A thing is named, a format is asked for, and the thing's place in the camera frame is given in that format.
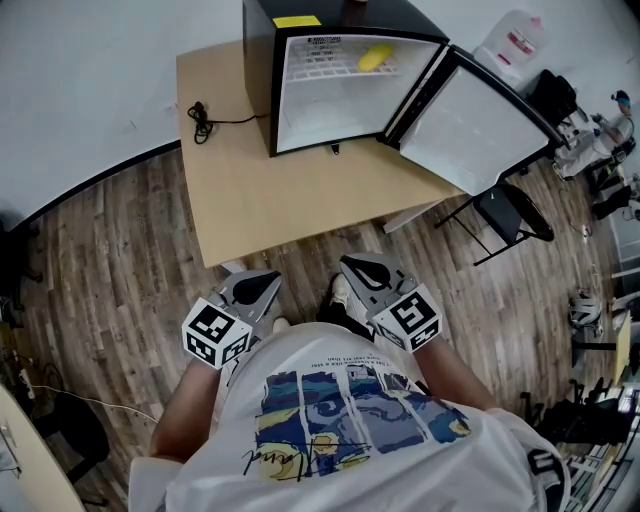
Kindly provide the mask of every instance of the black fridge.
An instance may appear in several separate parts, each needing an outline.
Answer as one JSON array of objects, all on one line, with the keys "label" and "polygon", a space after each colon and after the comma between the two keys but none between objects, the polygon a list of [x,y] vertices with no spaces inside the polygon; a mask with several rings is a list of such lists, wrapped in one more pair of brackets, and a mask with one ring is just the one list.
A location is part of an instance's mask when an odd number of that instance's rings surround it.
[{"label": "black fridge", "polygon": [[375,136],[477,195],[563,143],[407,0],[244,0],[243,45],[272,157]]}]

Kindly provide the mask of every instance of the open fridge door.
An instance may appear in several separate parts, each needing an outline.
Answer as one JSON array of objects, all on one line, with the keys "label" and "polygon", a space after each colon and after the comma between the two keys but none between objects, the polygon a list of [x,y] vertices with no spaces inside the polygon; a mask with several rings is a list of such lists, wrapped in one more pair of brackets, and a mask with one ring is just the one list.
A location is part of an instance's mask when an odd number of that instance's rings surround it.
[{"label": "open fridge door", "polygon": [[398,136],[400,153],[470,195],[561,140],[513,89],[458,49],[429,82]]}]

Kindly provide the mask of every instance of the yellow label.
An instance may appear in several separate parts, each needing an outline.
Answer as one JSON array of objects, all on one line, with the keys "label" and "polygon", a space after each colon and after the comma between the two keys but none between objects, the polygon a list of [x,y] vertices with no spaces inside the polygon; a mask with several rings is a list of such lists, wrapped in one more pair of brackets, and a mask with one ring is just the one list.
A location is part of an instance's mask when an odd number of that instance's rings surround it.
[{"label": "yellow label", "polygon": [[313,25],[322,25],[322,23],[320,23],[320,20],[315,16],[286,16],[285,18],[273,18],[273,22],[278,28],[310,27]]}]

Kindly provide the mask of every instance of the sneaker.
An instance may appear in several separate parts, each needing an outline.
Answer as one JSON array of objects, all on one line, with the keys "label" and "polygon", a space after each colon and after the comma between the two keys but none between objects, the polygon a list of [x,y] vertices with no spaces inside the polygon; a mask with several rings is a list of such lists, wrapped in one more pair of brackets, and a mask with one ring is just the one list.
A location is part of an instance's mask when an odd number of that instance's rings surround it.
[{"label": "sneaker", "polygon": [[282,332],[287,330],[289,327],[291,327],[291,324],[289,323],[289,320],[287,320],[285,317],[283,316],[279,316],[278,318],[276,318],[273,321],[273,334],[276,334],[278,332]]},{"label": "sneaker", "polygon": [[573,180],[573,176],[564,176],[562,174],[562,167],[560,167],[557,162],[554,161],[551,164],[551,167],[553,168],[554,172],[558,175],[558,178],[560,178],[562,181],[571,181],[571,180]]},{"label": "sneaker", "polygon": [[331,301],[329,304],[339,302],[345,308],[349,303],[349,296],[351,295],[351,285],[344,274],[338,274],[331,283]]}]

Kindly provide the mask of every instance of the black stripe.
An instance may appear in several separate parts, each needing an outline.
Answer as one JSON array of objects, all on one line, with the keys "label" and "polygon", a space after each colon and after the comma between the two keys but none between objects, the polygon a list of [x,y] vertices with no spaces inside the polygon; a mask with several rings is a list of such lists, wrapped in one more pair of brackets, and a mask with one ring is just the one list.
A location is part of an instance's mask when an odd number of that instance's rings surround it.
[{"label": "black stripe", "polygon": [[129,167],[133,167],[134,165],[144,162],[145,160],[149,160],[150,158],[162,155],[163,153],[167,153],[169,151],[173,151],[174,149],[179,149],[181,147],[182,147],[182,143],[180,142],[180,139],[178,139],[176,141],[169,142],[167,144],[164,144],[163,146],[159,146],[155,149],[147,151],[146,153],[142,153],[138,156],[134,156],[133,158],[130,158],[129,160],[125,160],[124,162],[121,162],[118,165],[114,165],[111,169],[107,169],[106,171],[103,171],[100,174],[96,174],[95,176],[89,178],[87,181],[84,181],[79,185],[76,185],[72,189],[67,190],[64,194],[58,196],[56,199],[44,205],[35,213],[32,213],[31,215],[29,215],[26,219],[20,222],[13,229],[18,229],[21,227],[28,226],[38,217],[45,214],[55,206],[58,206],[60,203],[76,195],[78,192],[82,192],[84,189],[89,188],[92,185],[95,185],[96,183],[99,183],[100,181],[107,179],[109,176],[113,176],[114,174],[117,174],[120,171],[124,171]]}]

